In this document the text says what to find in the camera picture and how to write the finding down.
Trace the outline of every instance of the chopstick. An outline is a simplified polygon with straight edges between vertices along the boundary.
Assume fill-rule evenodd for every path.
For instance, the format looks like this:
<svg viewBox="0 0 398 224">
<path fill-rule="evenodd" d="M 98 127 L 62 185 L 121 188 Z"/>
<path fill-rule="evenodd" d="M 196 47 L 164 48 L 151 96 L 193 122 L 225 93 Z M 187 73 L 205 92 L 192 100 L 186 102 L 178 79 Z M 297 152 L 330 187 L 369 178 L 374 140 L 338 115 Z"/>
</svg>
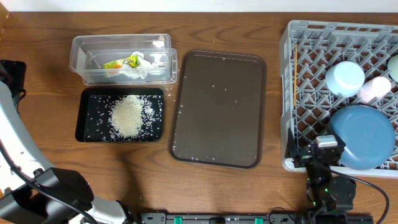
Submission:
<svg viewBox="0 0 398 224">
<path fill-rule="evenodd" d="M 296 107 L 296 87 L 297 84 L 297 43 L 295 44 L 295 51 L 294 51 L 294 90 L 293 90 L 293 94 L 294 94 L 294 101 L 293 101 L 293 105 L 294 107 Z"/>
</svg>

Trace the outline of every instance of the dish rack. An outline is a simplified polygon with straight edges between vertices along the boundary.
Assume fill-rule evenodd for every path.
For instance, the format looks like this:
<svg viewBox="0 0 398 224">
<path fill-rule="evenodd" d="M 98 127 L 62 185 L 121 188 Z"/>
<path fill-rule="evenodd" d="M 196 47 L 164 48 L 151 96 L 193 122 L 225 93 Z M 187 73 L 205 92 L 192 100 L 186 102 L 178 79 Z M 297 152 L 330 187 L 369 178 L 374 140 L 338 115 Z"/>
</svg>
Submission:
<svg viewBox="0 0 398 224">
<path fill-rule="evenodd" d="M 297 105 L 293 104 L 294 50 L 297 44 Z M 279 43 L 279 71 L 283 89 L 283 112 L 280 119 L 282 165 L 295 168 L 292 158 L 285 158 L 289 128 L 297 149 L 302 149 L 322 135 L 333 114 L 348 105 L 360 103 L 356 96 L 334 95 L 325 83 L 326 71 L 342 61 L 358 63 L 365 81 L 382 76 L 392 89 L 383 99 L 369 103 L 385 114 L 396 132 L 396 146 L 391 157 L 371 170 L 353 170 L 344 166 L 332 169 L 349 175 L 398 179 L 398 83 L 389 76 L 389 58 L 398 55 L 398 26 L 350 24 L 341 22 L 290 21 Z"/>
</svg>

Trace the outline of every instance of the wood grain surface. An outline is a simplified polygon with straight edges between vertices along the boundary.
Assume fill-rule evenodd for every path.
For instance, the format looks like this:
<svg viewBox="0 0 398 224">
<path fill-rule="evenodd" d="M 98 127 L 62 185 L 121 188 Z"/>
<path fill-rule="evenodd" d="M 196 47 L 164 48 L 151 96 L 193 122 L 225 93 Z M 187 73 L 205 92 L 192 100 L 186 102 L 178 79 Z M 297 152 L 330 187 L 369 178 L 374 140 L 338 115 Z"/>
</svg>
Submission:
<svg viewBox="0 0 398 224">
<path fill-rule="evenodd" d="M 287 172 L 280 163 L 279 39 L 294 19 L 398 24 L 398 14 L 13 12 L 6 22 L 0 56 L 27 64 L 27 96 L 20 112 L 39 149 L 57 167 L 80 172 L 96 195 L 119 199 L 136 212 L 267 213 L 276 206 L 304 211 L 311 206 L 305 196 L 307 176 Z M 86 86 L 69 70 L 73 38 L 145 33 L 169 34 L 179 66 L 193 49 L 254 54 L 266 61 L 264 147 L 259 166 L 239 170 L 172 159 L 167 141 L 177 84 L 160 86 L 165 93 L 165 119 L 159 142 L 76 141 L 80 94 Z M 365 180 L 390 197 L 384 223 L 398 223 L 397 181 Z M 353 212 L 370 213 L 378 220 L 384 203 L 379 192 L 358 184 Z"/>
</svg>

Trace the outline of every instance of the plastic bin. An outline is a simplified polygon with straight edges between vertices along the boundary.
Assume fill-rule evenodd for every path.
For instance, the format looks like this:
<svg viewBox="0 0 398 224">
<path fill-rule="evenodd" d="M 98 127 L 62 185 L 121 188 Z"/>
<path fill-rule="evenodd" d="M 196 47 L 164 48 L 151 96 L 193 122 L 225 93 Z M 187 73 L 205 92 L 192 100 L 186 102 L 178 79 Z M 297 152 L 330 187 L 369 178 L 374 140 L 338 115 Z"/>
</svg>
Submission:
<svg viewBox="0 0 398 224">
<path fill-rule="evenodd" d="M 157 68 L 104 69 L 104 64 L 144 54 Z M 70 56 L 70 70 L 93 85 L 167 84 L 177 81 L 177 51 L 171 48 L 167 34 L 89 35 L 75 37 Z"/>
<path fill-rule="evenodd" d="M 297 106 L 293 107 L 294 48 L 297 44 Z M 305 172 L 285 158 L 288 130 L 291 128 L 297 149 L 303 149 L 323 134 L 331 116 L 360 99 L 340 97 L 328 90 L 326 71 L 342 61 L 356 62 L 365 72 L 365 81 L 386 77 L 392 89 L 383 99 L 369 106 L 382 112 L 396 132 L 396 148 L 391 157 L 376 169 L 332 169 L 349 175 L 398 179 L 398 83 L 390 76 L 388 60 L 398 54 L 398 26 L 350 24 L 341 22 L 290 21 L 279 43 L 279 72 L 282 79 L 282 117 L 280 119 L 281 159 L 288 171 Z"/>
</svg>

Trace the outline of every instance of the white backdrop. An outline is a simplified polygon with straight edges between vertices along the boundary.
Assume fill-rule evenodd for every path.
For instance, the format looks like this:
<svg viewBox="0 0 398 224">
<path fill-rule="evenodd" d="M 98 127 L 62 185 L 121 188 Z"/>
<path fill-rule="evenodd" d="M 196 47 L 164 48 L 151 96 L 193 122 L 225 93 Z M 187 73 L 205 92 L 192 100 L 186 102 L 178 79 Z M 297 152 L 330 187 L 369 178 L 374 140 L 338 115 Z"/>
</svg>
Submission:
<svg viewBox="0 0 398 224">
<path fill-rule="evenodd" d="M 398 12 L 398 0 L 0 0 L 8 11 Z"/>
</svg>

